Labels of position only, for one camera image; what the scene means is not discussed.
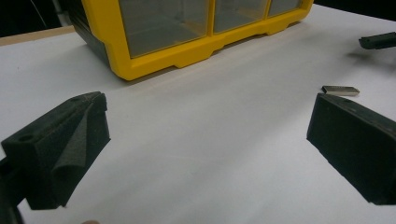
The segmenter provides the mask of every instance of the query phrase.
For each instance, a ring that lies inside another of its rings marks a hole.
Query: black object
[[[337,8],[340,10],[396,21],[394,6],[389,0],[315,0],[316,5]]]
[[[0,204],[16,208],[26,198],[34,210],[65,206],[110,140],[105,112],[104,94],[83,94],[4,140]]]
[[[51,0],[0,1],[0,37],[61,27]]]
[[[319,93],[307,139],[370,203],[396,204],[396,123]]]
[[[359,39],[361,47],[364,49],[387,49],[396,47],[396,33],[383,35],[366,36]]]

